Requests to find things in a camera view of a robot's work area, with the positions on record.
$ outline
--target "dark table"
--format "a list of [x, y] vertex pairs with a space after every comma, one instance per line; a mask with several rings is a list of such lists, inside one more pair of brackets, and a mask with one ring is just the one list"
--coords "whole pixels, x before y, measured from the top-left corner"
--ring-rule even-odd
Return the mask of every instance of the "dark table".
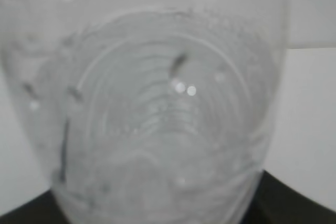
[[[69, 224], [51, 192], [0, 217], [0, 224], [31, 223]], [[241, 224], [336, 224], [336, 214], [265, 172]]]

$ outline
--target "white wall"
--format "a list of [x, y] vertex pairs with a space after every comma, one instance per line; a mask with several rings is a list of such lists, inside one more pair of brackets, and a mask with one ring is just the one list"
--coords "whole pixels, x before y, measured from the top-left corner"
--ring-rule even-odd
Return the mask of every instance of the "white wall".
[[[334, 0], [291, 0], [291, 9], [291, 48], [336, 48]], [[266, 168], [336, 211], [334, 66], [336, 49], [290, 51]], [[10, 106], [0, 73], [0, 215], [48, 189]]]

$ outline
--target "transparent plastic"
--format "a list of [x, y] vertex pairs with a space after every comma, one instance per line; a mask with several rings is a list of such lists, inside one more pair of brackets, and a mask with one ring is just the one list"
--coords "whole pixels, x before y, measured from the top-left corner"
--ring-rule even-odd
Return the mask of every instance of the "transparent plastic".
[[286, 0], [0, 0], [13, 103], [74, 224], [239, 223]]

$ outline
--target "white background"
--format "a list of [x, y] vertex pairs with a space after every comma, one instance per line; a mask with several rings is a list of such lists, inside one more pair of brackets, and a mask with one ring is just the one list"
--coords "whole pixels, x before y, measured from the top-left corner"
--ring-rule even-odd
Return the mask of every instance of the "white background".
[[[289, 47], [298, 49], [286, 62], [266, 169], [336, 211], [336, 3], [291, 0], [291, 10]], [[48, 189], [11, 106], [0, 73], [0, 215]]]

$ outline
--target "black surface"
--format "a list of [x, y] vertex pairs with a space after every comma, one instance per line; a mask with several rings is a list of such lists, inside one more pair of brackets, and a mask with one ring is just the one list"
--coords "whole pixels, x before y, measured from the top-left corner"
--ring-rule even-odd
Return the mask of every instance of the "black surface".
[[[69, 224], [51, 192], [0, 217], [0, 224], [30, 223]], [[269, 173], [264, 173], [256, 196], [241, 224], [301, 223], [336, 224], [336, 214], [293, 191]]]

